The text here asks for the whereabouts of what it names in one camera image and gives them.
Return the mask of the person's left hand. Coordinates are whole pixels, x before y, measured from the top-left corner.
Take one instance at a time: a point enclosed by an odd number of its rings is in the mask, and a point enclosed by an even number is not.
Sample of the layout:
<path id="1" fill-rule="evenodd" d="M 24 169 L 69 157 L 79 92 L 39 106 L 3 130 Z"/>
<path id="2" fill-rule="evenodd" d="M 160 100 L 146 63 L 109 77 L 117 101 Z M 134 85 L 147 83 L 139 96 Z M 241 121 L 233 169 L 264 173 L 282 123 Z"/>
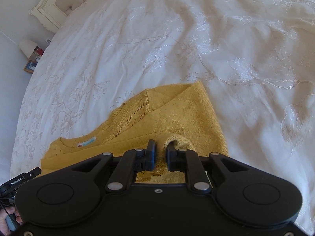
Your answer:
<path id="1" fill-rule="evenodd" d="M 13 207 L 7 207 L 1 209 L 0 212 L 0 230 L 1 230 L 1 235 L 10 235 L 11 231 L 8 227 L 8 221 L 10 220 L 9 215 L 14 214 L 16 216 L 16 221 L 18 224 L 22 224 L 23 221 L 20 217 L 19 212 L 17 211 L 16 208 Z"/>

